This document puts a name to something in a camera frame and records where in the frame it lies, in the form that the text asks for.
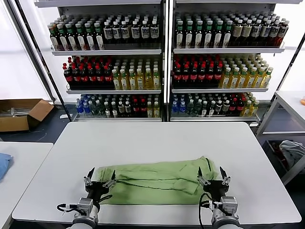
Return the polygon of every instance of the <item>bottle label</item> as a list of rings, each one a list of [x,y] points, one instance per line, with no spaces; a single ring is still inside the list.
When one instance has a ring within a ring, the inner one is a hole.
[[[242,36],[243,37],[249,37],[251,33],[252,26],[244,26],[243,31],[242,31]]]
[[[192,35],[189,33],[186,35],[185,39],[185,48],[189,49],[191,47],[191,42],[192,42]]]
[[[129,34],[128,27],[121,28],[121,34],[122,34],[123,39],[129,39],[130,38],[130,34]]]
[[[138,39],[140,38],[140,29],[132,27],[132,38]]]
[[[180,49],[182,48],[182,37],[183,35],[181,33],[177,34],[177,49]]]
[[[257,78],[253,88],[259,88],[259,86],[261,85],[262,80],[263,80],[262,77]]]
[[[84,38],[82,36],[78,36],[77,39],[78,39],[78,42],[81,45],[81,50],[86,50],[86,45],[85,45]]]
[[[215,40],[214,40],[214,48],[218,48],[220,45],[220,39],[221,39],[221,33],[218,33],[215,35]]]
[[[107,118],[110,118],[110,111],[105,111]]]
[[[60,37],[60,40],[61,40],[61,43],[62,43],[62,46],[64,48],[65,51],[68,51],[69,48],[68,48],[68,43],[67,43],[67,40],[65,37]]]
[[[233,30],[233,36],[234,37],[240,37],[240,35],[242,35],[242,30],[243,30],[243,26],[234,26],[234,30]]]
[[[113,117],[114,117],[114,118],[117,118],[117,117],[118,117],[118,112],[117,112],[116,110],[113,110],[112,113],[113,113]]]
[[[214,79],[220,80],[220,79],[221,79],[221,74],[220,74],[220,75],[215,74],[215,75],[214,75]]]
[[[104,34],[105,34],[105,38],[107,40],[111,40],[113,38],[113,34],[112,34],[112,29],[111,28],[109,28],[109,29],[104,28]]]
[[[242,88],[244,84],[244,78],[241,78],[238,82],[237,88]]]
[[[92,36],[87,36],[87,41],[90,47],[90,50],[94,50],[94,42],[93,42],[93,37]]]
[[[223,48],[227,48],[227,47],[228,47],[229,41],[230,41],[230,37],[231,37],[231,34],[230,34],[230,33],[226,33],[226,34],[224,35]]]
[[[159,89],[159,79],[154,78],[153,79],[153,87],[154,89]]]
[[[147,117],[152,118],[153,116],[153,111],[152,110],[147,110]]]
[[[196,39],[195,39],[195,48],[196,49],[200,48],[201,38],[202,38],[202,34],[201,33],[196,34]]]
[[[230,88],[235,88],[236,87],[236,82],[237,82],[237,77],[232,79]]]
[[[127,90],[127,82],[125,79],[121,79],[121,83],[122,83],[122,89],[123,90]]]
[[[130,81],[130,89],[135,90],[135,80],[134,79],[129,79]]]
[[[113,32],[113,37],[115,39],[121,39],[121,29],[120,28],[112,28],[112,32]]]
[[[191,80],[196,80],[197,79],[197,75],[190,75]]]
[[[71,48],[72,48],[72,50],[77,50],[77,46],[76,46],[76,43],[75,43],[75,39],[74,39],[74,37],[68,37],[68,40],[69,40],[69,42],[70,42],[70,45],[71,45]]]
[[[209,48],[209,46],[210,46],[210,42],[211,42],[211,37],[212,37],[212,35],[210,34],[210,33],[207,33],[206,35],[205,35],[205,38],[204,38],[204,45],[203,45],[203,47],[206,49],[206,48]]]
[[[272,26],[269,33],[269,37],[276,37],[279,29],[280,29],[279,26]]]
[[[254,81],[254,77],[251,77],[248,81],[248,84],[246,86],[246,88],[251,88],[252,84],[253,84],[253,81]]]
[[[149,27],[142,27],[142,38],[146,39],[149,38]]]
[[[151,27],[151,36],[154,39],[159,38],[159,26],[157,27]]]
[[[50,39],[51,39],[51,42],[54,46],[55,51],[59,51],[59,46],[58,46],[57,39],[55,37],[50,37]]]
[[[114,87],[116,90],[120,90],[120,84],[119,84],[119,81],[118,80],[113,80],[113,83],[114,83]]]
[[[153,114],[155,118],[159,118],[159,110],[154,110]]]
[[[138,79],[138,89],[143,90],[143,80],[142,79]]]
[[[104,42],[102,36],[98,35],[96,36],[97,44],[99,46],[99,49],[102,50],[104,49]]]

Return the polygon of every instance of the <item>bottle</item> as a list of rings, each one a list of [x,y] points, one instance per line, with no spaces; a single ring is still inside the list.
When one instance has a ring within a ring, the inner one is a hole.
[[[183,29],[183,21],[178,21],[177,22],[177,31],[175,33],[176,36],[176,48],[180,49],[182,48],[182,42],[183,42],[183,33],[182,33],[182,29]]]
[[[160,107],[159,102],[155,101],[153,104],[153,116],[155,118],[160,118]]]
[[[229,46],[229,41],[231,38],[231,30],[232,30],[233,21],[228,20],[225,26],[225,31],[223,34],[223,48],[227,48]]]
[[[197,26],[195,30],[195,48],[198,49],[201,47],[202,39],[202,20],[197,21]]]
[[[221,80],[219,82],[219,88],[227,88],[228,87],[228,82],[230,79],[230,72],[231,68],[226,68],[225,72],[221,76]]]
[[[193,21],[187,22],[186,33],[185,33],[185,48],[189,49],[192,45],[193,36]]]
[[[140,27],[136,21],[132,22],[132,39],[133,43],[140,43]]]
[[[271,80],[271,73],[273,71],[273,67],[268,68],[265,77],[263,78],[262,84],[260,88],[267,88],[269,81]]]
[[[213,37],[214,37],[214,40],[213,40],[213,47],[214,48],[219,48],[220,47],[220,41],[221,41],[221,38],[222,38],[222,28],[223,28],[223,21],[218,21],[217,22],[217,26],[216,26],[216,29],[213,33]]]
[[[153,69],[153,88],[155,90],[160,89],[160,77],[157,68]]]
[[[208,20],[206,22],[206,27],[204,31],[204,43],[203,43],[204,48],[210,47],[211,37],[212,37],[212,25],[213,25],[213,21]]]
[[[118,111],[116,109],[115,102],[111,102],[111,106],[112,106],[112,115],[113,115],[114,118],[117,118],[118,117]]]
[[[144,76],[142,73],[142,70],[140,68],[137,69],[137,84],[138,84],[138,90],[143,90],[144,85]]]
[[[264,74],[264,70],[265,68],[261,67],[258,71],[258,74],[256,74],[255,76],[255,79],[253,81],[253,84],[252,84],[252,88],[259,88],[261,83],[262,83],[262,80],[263,80],[263,74]]]
[[[239,68],[236,67],[234,68],[233,74],[230,75],[227,88],[235,88],[238,77],[239,77]]]
[[[109,25],[109,22],[104,23],[104,34],[105,34],[105,43],[111,44],[113,40],[112,27]]]
[[[157,24],[157,20],[153,20],[151,25],[151,37],[152,43],[157,43],[159,41],[159,25]]]
[[[236,88],[243,88],[244,82],[246,80],[248,69],[246,67],[242,68],[242,73],[238,75],[236,82]]]

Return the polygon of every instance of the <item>yellow bottle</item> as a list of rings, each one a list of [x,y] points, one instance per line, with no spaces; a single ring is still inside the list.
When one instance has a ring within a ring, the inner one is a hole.
[[[152,78],[150,68],[146,68],[146,72],[145,72],[145,89],[146,90],[152,90],[153,89],[153,78]]]
[[[273,67],[270,67],[267,71],[266,76],[264,77],[262,84],[260,86],[260,88],[266,88],[269,84],[269,81],[271,80],[271,73],[273,71]]]
[[[153,104],[153,116],[155,118],[160,118],[160,108],[159,108],[159,102],[154,102]]]
[[[248,69],[246,67],[242,68],[242,73],[238,75],[236,82],[236,88],[243,88],[244,81],[246,80]]]
[[[230,79],[230,71],[231,71],[231,68],[229,68],[229,67],[225,68],[225,72],[223,72],[221,79],[220,79],[219,88],[227,88],[228,82]]]
[[[253,106],[250,108],[250,113],[249,113],[249,116],[250,117],[253,117],[253,116],[256,116],[256,112],[257,112],[257,109],[258,109],[258,105],[259,105],[259,101],[256,100],[253,104]]]
[[[246,106],[241,111],[240,116],[241,117],[247,117],[250,113],[250,108],[251,108],[251,101],[248,100]]]
[[[233,74],[230,75],[227,88],[235,88],[239,76],[239,68],[234,68]]]
[[[262,83],[262,80],[263,80],[263,74],[264,74],[264,70],[265,68],[261,67],[258,71],[258,74],[255,76],[255,79],[253,81],[253,84],[252,84],[252,88],[259,88],[261,83]]]
[[[158,68],[153,69],[153,88],[155,90],[160,89],[160,77],[158,73]]]
[[[250,75],[248,75],[246,77],[246,80],[244,81],[243,88],[251,88],[253,81],[255,79],[255,76],[256,76],[256,70],[257,70],[257,68],[255,68],[255,67],[253,67],[251,69]]]

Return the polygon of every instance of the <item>shelf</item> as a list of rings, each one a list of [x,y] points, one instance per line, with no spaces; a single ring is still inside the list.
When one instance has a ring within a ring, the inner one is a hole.
[[[172,89],[172,93],[242,93],[242,92],[266,92],[268,88],[207,88],[207,89]]]
[[[209,48],[209,49],[174,49],[173,52],[180,54],[193,53],[281,53],[285,50],[284,44],[279,48]]]
[[[161,90],[67,90],[68,94],[160,94]]]
[[[176,0],[176,3],[267,3],[299,4],[303,0]]]
[[[256,122],[257,117],[171,117],[171,122]]]
[[[35,2],[35,6],[38,8],[47,8],[69,6],[160,4],[160,2],[161,0],[40,0]]]
[[[76,122],[161,122],[161,118],[76,118]]]

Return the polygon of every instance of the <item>dark bottle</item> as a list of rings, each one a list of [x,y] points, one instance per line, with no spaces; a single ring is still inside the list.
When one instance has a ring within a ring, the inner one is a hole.
[[[103,50],[104,49],[104,41],[103,41],[101,25],[99,23],[95,23],[94,27],[95,27],[95,35],[96,35],[96,41],[97,41],[97,44],[96,44],[95,48],[97,50]]]
[[[80,50],[86,50],[86,44],[88,44],[87,42],[87,38],[85,37],[85,34],[82,30],[82,26],[80,23],[75,24],[76,26],[76,37],[79,43],[79,49]]]
[[[197,83],[197,65],[194,64],[193,69],[190,72],[191,84]]]
[[[53,44],[55,51],[60,51],[60,46],[59,46],[60,41],[59,41],[58,35],[56,34],[54,25],[50,24],[50,25],[48,25],[48,28],[50,31],[50,39],[51,39],[51,42]]]
[[[194,44],[195,48],[201,48],[201,40],[202,40],[202,21],[197,21],[197,26],[194,34]]]
[[[122,42],[129,43],[130,42],[130,30],[125,21],[122,21],[121,34],[122,34]]]
[[[220,41],[223,35],[222,29],[223,29],[223,21],[218,21],[216,25],[216,29],[213,32],[212,38],[213,38],[213,48],[219,48],[220,47]]]
[[[121,35],[121,28],[118,24],[118,22],[113,22],[113,28],[112,28],[114,43],[119,44],[121,43],[122,35]]]
[[[210,47],[211,38],[212,38],[212,25],[213,25],[213,21],[208,20],[206,22],[206,27],[205,27],[205,31],[204,31],[204,42],[203,42],[204,48]]]
[[[235,114],[235,110],[236,110],[236,106],[237,106],[236,101],[237,101],[237,98],[234,98],[230,102],[229,114],[231,114],[231,115]]]
[[[104,23],[104,36],[105,36],[105,43],[111,44],[113,40],[113,33],[112,33],[112,27],[109,25],[109,22]]]

